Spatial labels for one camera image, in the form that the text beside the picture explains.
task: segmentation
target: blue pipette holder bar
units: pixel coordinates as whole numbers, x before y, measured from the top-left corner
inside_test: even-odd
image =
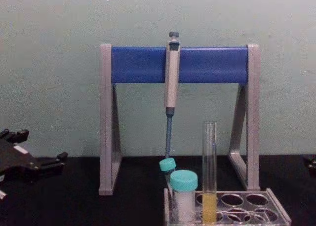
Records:
[[[100,195],[112,195],[121,162],[116,83],[164,83],[165,47],[100,46]],[[229,159],[247,190],[259,190],[260,52],[245,47],[182,47],[180,83],[238,83]],[[247,164],[240,156],[246,116]]]

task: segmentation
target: black table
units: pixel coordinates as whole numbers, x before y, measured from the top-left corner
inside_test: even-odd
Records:
[[[99,158],[70,158],[62,176],[1,187],[0,226],[163,225],[162,157],[126,157],[113,196],[99,196]],[[201,174],[199,157],[177,157],[178,168]],[[218,157],[218,190],[243,190],[226,156]],[[260,186],[271,188],[293,226],[316,226],[316,179],[298,155],[260,157]]]

